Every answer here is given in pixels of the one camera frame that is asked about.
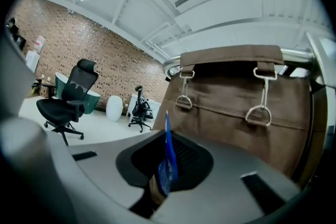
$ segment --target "metal bar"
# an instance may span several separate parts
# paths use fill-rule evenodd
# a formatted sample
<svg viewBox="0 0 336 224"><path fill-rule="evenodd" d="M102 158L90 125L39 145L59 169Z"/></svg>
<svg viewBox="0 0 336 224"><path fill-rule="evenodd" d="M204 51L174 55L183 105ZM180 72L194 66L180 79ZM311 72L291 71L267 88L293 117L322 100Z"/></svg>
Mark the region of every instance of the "metal bar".
<svg viewBox="0 0 336 224"><path fill-rule="evenodd" d="M312 69L316 65L314 54L308 50L281 49L281 52L286 66ZM171 69L178 66L180 66L180 56L172 57L163 63L163 72L171 78L174 75Z"/></svg>

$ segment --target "black office chair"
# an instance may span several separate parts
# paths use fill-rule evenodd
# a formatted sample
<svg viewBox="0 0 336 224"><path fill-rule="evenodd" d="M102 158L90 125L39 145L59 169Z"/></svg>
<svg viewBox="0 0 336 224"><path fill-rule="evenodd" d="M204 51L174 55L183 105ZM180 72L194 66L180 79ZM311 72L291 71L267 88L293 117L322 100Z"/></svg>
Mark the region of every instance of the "black office chair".
<svg viewBox="0 0 336 224"><path fill-rule="evenodd" d="M61 133L66 145L68 145L68 141L65 137L65 132L79 134L81 135L80 139L84 139L84 134L77 132L70 121L78 122L78 119L85 111L83 105L84 97L99 76L94 71L95 64L95 62L87 59L78 61L77 65L73 67L68 82L63 89L62 100L53 99L51 89L56 86L42 84L42 86L48 87L48 99L38 100L36 105L42 116L47 119L44 126L48 127L48 124L50 124L55 127L53 132Z"/></svg>
<svg viewBox="0 0 336 224"><path fill-rule="evenodd" d="M130 123L128 125L128 127L131 127L131 125L134 124L138 124L140 125L141 131L140 133L142 133L143 128L142 126L147 126L149 127L149 130L152 130L152 128L145 124L145 119L153 119L153 113L152 113L152 109L148 103L148 100L146 100L143 96L142 96L142 86L136 86L135 90L138 92L138 100L135 103L135 107L132 110L132 115L133 115L133 119L132 119L132 123Z"/></svg>

